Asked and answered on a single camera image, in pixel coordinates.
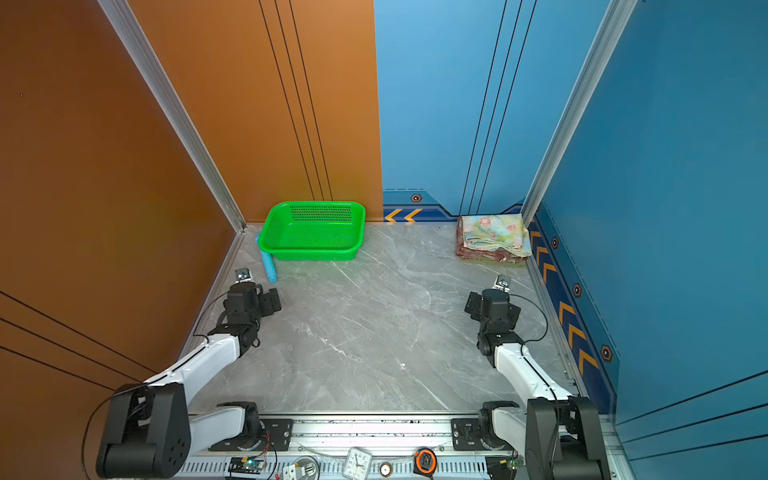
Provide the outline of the red plaid skirt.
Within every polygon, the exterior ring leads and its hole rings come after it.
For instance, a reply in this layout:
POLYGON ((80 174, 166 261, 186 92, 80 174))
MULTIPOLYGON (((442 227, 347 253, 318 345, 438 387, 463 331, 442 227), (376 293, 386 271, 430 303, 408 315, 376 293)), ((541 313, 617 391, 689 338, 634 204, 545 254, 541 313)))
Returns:
POLYGON ((530 257, 531 244, 530 239, 525 236, 522 247, 515 251, 509 251, 504 248, 499 248, 495 251, 473 250, 464 246, 463 233, 458 231, 456 233, 455 254, 458 258, 465 260, 488 260, 496 263, 513 264, 523 262, 530 257))

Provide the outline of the cream yellow cloth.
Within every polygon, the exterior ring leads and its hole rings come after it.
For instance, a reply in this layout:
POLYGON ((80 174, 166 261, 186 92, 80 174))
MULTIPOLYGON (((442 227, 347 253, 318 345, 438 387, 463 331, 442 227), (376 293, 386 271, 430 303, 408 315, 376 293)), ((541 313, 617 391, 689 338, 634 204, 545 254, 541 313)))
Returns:
POLYGON ((502 249, 518 257, 531 254, 529 231, 520 214, 463 216, 458 237, 459 246, 473 251, 502 249))

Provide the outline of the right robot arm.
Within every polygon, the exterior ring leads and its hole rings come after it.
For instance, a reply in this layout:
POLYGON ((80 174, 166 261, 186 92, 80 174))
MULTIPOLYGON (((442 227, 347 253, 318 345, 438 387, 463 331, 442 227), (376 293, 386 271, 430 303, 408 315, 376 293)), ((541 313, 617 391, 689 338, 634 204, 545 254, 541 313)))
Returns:
POLYGON ((562 387, 529 346, 546 338, 517 332, 521 308, 497 288, 471 292, 465 312, 479 323, 476 346, 520 400, 490 401, 479 411, 480 436, 492 449, 513 448, 530 479, 609 479, 598 407, 562 387))

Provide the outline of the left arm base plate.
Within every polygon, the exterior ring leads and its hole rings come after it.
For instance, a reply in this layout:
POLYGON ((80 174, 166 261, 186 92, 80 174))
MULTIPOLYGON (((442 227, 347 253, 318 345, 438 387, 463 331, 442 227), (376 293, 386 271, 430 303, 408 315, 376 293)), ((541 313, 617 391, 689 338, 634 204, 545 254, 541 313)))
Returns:
POLYGON ((222 440, 208 448, 209 452, 285 452, 290 448, 294 421, 290 418, 261 420, 260 433, 252 438, 246 433, 222 440))

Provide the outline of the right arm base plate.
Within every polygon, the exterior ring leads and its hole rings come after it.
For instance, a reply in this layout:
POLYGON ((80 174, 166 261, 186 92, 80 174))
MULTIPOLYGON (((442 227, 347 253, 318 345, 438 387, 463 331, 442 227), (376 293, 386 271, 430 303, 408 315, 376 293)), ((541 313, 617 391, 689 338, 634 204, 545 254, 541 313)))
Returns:
POLYGON ((455 451, 517 451, 525 450, 526 424, 515 416, 502 417, 500 422, 478 417, 450 420, 451 439, 455 451))

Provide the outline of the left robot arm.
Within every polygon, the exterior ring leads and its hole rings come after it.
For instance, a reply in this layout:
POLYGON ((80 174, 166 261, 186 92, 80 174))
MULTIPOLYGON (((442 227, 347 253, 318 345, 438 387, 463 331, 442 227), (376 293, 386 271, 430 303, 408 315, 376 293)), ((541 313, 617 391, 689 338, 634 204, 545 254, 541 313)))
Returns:
POLYGON ((103 479, 171 478, 191 454, 229 442, 241 451, 271 450, 253 401, 230 401, 204 414, 189 403, 225 367, 260 344, 263 318, 282 308, 277 289, 252 281, 230 286, 215 326, 190 353, 107 400, 95 470, 103 479))

